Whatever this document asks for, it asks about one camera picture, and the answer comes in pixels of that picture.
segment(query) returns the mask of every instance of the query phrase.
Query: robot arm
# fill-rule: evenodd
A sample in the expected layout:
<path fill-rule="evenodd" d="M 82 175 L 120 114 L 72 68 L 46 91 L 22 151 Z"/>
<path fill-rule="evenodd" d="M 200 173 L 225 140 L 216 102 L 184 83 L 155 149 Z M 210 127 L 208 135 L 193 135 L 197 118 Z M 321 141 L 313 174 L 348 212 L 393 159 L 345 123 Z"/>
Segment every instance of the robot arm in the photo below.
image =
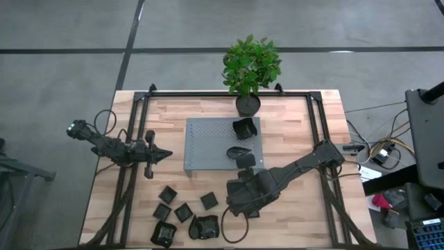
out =
<path fill-rule="evenodd" d="M 145 177 L 153 178 L 151 164 L 157 164 L 161 160 L 173 154 L 173 152 L 159 149 L 154 144 L 154 131 L 147 131 L 145 140 L 135 140 L 132 144 L 125 144 L 119 138 L 111 138 L 94 132 L 85 120 L 74 120 L 67 129 L 67 135 L 77 140 L 87 140 L 95 147 L 91 151 L 98 156 L 106 156 L 118 166 L 130 166 L 133 163 L 144 163 Z"/>
<path fill-rule="evenodd" d="M 251 213 L 275 201 L 290 181 L 318 167 L 338 167 L 344 158 L 328 140 L 319 142 L 314 150 L 285 167 L 274 167 L 253 174 L 252 169 L 239 172 L 239 178 L 227 182 L 227 204 L 235 215 Z"/>

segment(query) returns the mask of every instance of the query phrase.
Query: plant pot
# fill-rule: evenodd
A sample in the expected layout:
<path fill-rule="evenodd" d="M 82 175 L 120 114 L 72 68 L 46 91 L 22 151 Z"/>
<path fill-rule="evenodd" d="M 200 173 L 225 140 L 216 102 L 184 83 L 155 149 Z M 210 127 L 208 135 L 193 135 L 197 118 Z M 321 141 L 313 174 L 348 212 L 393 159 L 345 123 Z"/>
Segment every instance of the plant pot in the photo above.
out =
<path fill-rule="evenodd" d="M 252 117 L 260 107 L 261 100 L 255 94 L 250 94 L 250 98 L 243 96 L 236 98 L 236 109 L 240 117 Z"/>

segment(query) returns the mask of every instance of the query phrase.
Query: perforated metal plate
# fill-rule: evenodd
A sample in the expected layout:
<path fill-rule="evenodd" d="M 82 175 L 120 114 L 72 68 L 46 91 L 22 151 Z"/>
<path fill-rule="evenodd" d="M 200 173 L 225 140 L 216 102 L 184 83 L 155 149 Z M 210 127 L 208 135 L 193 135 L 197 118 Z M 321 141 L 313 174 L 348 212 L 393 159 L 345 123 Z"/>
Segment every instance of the perforated metal plate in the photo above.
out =
<path fill-rule="evenodd" d="M 228 158 L 227 150 L 238 146 L 251 149 L 255 169 L 264 168 L 260 118 L 253 117 L 257 135 L 238 140 L 232 123 L 241 118 L 188 118 L 185 136 L 184 170 L 237 169 L 236 161 Z"/>

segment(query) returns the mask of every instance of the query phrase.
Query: black cable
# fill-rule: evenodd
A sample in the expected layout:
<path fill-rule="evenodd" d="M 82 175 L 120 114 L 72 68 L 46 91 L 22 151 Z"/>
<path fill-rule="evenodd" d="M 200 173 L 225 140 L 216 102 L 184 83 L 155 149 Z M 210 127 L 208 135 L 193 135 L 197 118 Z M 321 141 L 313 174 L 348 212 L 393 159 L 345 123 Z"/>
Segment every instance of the black cable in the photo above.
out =
<path fill-rule="evenodd" d="M 342 165 L 339 165 L 338 168 L 339 168 L 339 170 L 337 170 L 338 172 L 337 172 L 336 174 L 339 175 L 339 174 L 342 172 Z M 332 174 L 328 174 L 327 171 L 325 171 L 325 175 L 326 175 L 326 176 L 329 176 L 329 177 L 331 177 L 331 178 L 334 178 L 333 175 L 332 175 Z"/>
<path fill-rule="evenodd" d="M 135 142 L 136 140 L 131 139 L 131 137 L 128 136 L 128 132 L 126 132 L 126 130 L 123 128 L 119 131 L 119 133 L 117 134 L 117 138 L 120 139 L 120 135 L 122 134 L 122 132 L 125 133 L 126 137 L 130 140 L 130 142 Z"/>
<path fill-rule="evenodd" d="M 345 162 L 346 163 L 354 163 L 354 164 L 357 164 L 358 165 L 358 171 L 360 171 L 361 170 L 361 164 L 359 164 L 359 163 L 357 163 L 357 162 L 354 162 L 354 161 L 352 161 L 352 160 L 345 160 Z"/>
<path fill-rule="evenodd" d="M 327 180 L 329 180 L 329 181 L 335 181 L 335 180 L 337 180 L 337 179 L 339 179 L 339 178 L 346 177 L 346 176 L 361 176 L 361 174 L 360 174 L 360 173 L 343 174 L 343 175 L 338 176 L 338 177 L 336 177 L 336 178 L 327 178 Z"/>
<path fill-rule="evenodd" d="M 362 135 L 358 132 L 358 130 L 356 129 L 356 127 L 355 127 L 355 125 L 353 125 L 352 124 L 352 122 L 351 121 L 349 121 L 349 120 L 347 120 L 347 123 L 349 124 L 349 125 L 351 125 L 351 127 L 353 128 L 353 130 L 356 132 L 356 134 L 359 136 L 359 138 L 361 138 L 361 140 L 363 141 L 363 142 L 365 142 L 366 140 L 362 137 Z"/>
<path fill-rule="evenodd" d="M 404 131 L 404 132 L 402 132 L 401 134 L 396 135 L 395 137 L 392 137 L 392 138 L 393 138 L 393 139 L 397 139 L 397 138 L 400 137 L 401 135 L 404 135 L 405 133 L 409 132 L 409 130 L 410 130 L 410 128 L 408 128 L 406 131 Z"/>
<path fill-rule="evenodd" d="M 100 112 L 98 112 L 97 115 L 94 117 L 94 123 L 93 123 L 93 126 L 94 126 L 94 128 L 96 129 L 96 132 L 97 132 L 97 133 L 99 133 L 99 130 L 97 129 L 97 117 L 99 117 L 99 115 L 100 115 L 101 113 L 103 113 L 103 112 L 109 112 L 110 114 L 112 114 L 112 115 L 114 116 L 114 124 L 112 125 L 112 128 L 111 128 L 108 132 L 105 131 L 105 133 L 102 134 L 102 135 L 107 135 L 107 134 L 111 133 L 111 131 L 112 131 L 112 130 L 114 129 L 114 127 L 116 126 L 116 123 L 117 123 L 117 116 L 116 116 L 116 113 L 115 113 L 114 111 L 112 111 L 112 110 L 101 110 Z"/>
<path fill-rule="evenodd" d="M 12 183 L 11 183 L 11 180 L 9 179 L 9 177 L 6 180 L 7 180 L 8 184 L 9 184 L 9 194 L 10 194 L 10 199 L 11 199 L 11 209 L 10 209 L 10 212 L 9 212 L 8 216 L 6 216 L 5 220 L 3 221 L 3 224 L 0 226 L 0 232 L 2 232 L 3 228 L 6 225 L 6 222 L 8 222 L 9 218 L 12 215 L 12 212 L 14 212 L 14 209 L 15 209 L 14 191 L 12 190 Z"/>
<path fill-rule="evenodd" d="M 391 124 L 391 130 L 390 130 L 390 135 L 388 136 L 389 138 L 391 138 L 392 134 L 393 134 L 393 129 L 395 128 L 395 122 L 396 119 L 398 118 L 399 115 L 401 115 L 402 113 L 404 113 L 405 111 L 407 111 L 407 109 L 402 110 L 401 112 L 399 112 L 396 116 L 395 119 L 393 119 L 393 123 Z"/>
<path fill-rule="evenodd" d="M 109 169 L 110 167 L 112 167 L 112 166 L 114 166 L 114 165 L 116 165 L 116 163 L 112 163 L 111 165 L 109 165 L 109 166 L 107 166 L 107 167 L 104 167 L 103 169 L 98 170 L 98 171 L 96 172 L 96 175 L 95 175 L 95 176 L 97 176 L 97 175 L 100 174 L 102 171 L 105 171 L 105 170 Z"/>
<path fill-rule="evenodd" d="M 227 209 L 225 209 L 225 211 L 223 211 L 223 214 L 222 214 L 222 218 L 221 218 L 221 233 L 222 233 L 222 237 L 223 237 L 223 239 L 224 239 L 226 242 L 228 242 L 228 243 L 230 243 L 230 244 L 236 244 L 236 243 L 239 243 L 239 242 L 241 242 L 242 240 L 244 240 L 245 237 L 247 237 L 248 229 L 250 228 L 250 225 L 248 224 L 248 217 L 247 217 L 247 216 L 245 215 L 245 213 L 244 213 L 245 222 L 247 223 L 247 229 L 245 230 L 244 235 L 243 235 L 240 239 L 238 239 L 238 240 L 233 240 L 233 241 L 231 241 L 231 240 L 227 239 L 227 237 L 225 236 L 225 233 L 224 233 L 224 231 L 223 231 L 223 220 L 225 219 L 225 215 L 227 214 L 229 208 L 230 208 L 230 207 L 227 207 Z"/>

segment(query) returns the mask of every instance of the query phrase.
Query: concrete floor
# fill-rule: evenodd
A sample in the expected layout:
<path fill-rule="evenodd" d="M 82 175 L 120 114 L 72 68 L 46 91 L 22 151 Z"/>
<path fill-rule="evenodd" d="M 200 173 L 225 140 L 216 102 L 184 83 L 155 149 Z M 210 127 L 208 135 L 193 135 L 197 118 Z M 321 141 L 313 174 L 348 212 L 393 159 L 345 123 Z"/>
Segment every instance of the concrete floor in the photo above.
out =
<path fill-rule="evenodd" d="M 137 0 L 0 0 L 0 49 L 124 48 Z M 434 0 L 146 0 L 135 47 L 226 47 L 249 33 L 279 47 L 443 46 Z M 132 55 L 124 90 L 222 89 L 221 54 Z M 404 100 L 404 91 L 444 79 L 443 52 L 283 53 L 286 89 L 340 89 L 345 110 Z M 123 56 L 0 54 L 0 137 L 10 157 L 57 171 L 38 180 L 12 249 L 77 244 L 97 158 L 66 136 L 74 119 L 92 121 L 112 103 Z M 405 105 L 350 112 L 364 135 Z M 404 114 L 397 124 L 407 120 Z M 369 140 L 385 136 L 390 124 Z M 401 137 L 411 145 L 409 134 Z M 402 151 L 402 160 L 414 159 Z M 369 165 L 381 170 L 378 166 Z M 405 232 L 383 227 L 377 240 L 407 247 Z"/>

